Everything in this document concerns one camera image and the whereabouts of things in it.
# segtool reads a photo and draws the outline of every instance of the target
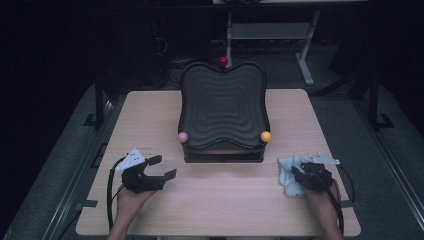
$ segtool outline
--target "gray carpet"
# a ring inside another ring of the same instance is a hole
[[[335,50],[336,46],[311,48],[307,62],[316,81],[312,87],[305,85],[290,51],[235,58],[234,62],[248,59],[262,65],[268,74],[268,88],[303,88],[314,92],[340,78],[328,70]],[[174,89],[171,82],[162,90],[168,89]],[[350,100],[349,89],[350,84],[344,85],[325,97],[311,97],[311,102],[333,156],[340,159],[354,182],[358,202],[355,211],[362,232],[353,239],[424,239],[424,232],[378,141],[383,139],[417,195],[424,200],[424,179],[420,177],[420,170],[424,169],[423,137],[384,88],[380,91],[379,112],[386,113],[395,128],[376,133],[364,118],[367,99]],[[105,238],[78,236],[73,218],[79,212],[78,203],[86,199],[97,172],[92,165],[101,160],[97,152],[108,142],[124,100],[125,95],[109,105],[106,121],[95,131],[94,127],[83,126],[87,115],[95,112],[94,89],[87,90],[16,215],[10,239],[57,239],[68,223],[71,225],[61,239]],[[341,175],[351,192],[346,176]],[[67,194],[69,189],[75,190],[73,194]]]

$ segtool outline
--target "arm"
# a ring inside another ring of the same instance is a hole
[[[115,223],[109,233],[108,240],[125,239],[131,222],[140,212],[144,203],[155,193],[156,191],[146,191],[136,194],[124,187],[118,193]]]
[[[326,192],[316,193],[307,188],[303,188],[303,190],[306,194],[306,198],[309,200],[312,212],[319,221],[324,239],[343,239],[342,233],[340,232],[337,224],[337,212],[334,209],[328,194]],[[336,199],[340,199],[335,184],[330,187],[330,190]]]

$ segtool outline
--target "orange ball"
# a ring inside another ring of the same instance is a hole
[[[261,140],[264,142],[269,142],[269,140],[271,140],[271,133],[268,131],[263,131],[261,133]]]

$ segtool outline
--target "light blue cloth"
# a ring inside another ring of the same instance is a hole
[[[284,186],[284,192],[289,197],[301,197],[305,195],[305,192],[302,190],[300,184],[296,182],[291,171],[291,167],[295,166],[300,172],[303,172],[303,169],[300,167],[301,163],[301,158],[298,156],[278,159],[278,166],[280,167],[278,182]]]

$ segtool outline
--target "background desk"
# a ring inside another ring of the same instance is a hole
[[[313,236],[319,226],[306,200],[288,198],[278,183],[277,159],[330,154],[312,105],[303,90],[267,90],[272,140],[263,163],[185,163],[177,140],[181,110],[179,91],[128,94],[88,200],[77,225],[82,235],[106,235],[106,185],[109,169],[133,147],[161,154],[161,164],[147,175],[177,168],[177,177],[153,196],[133,221],[129,233],[151,236]],[[328,166],[347,194],[334,166]],[[115,175],[113,192],[121,184]],[[344,209],[345,235],[360,233],[352,208]]]

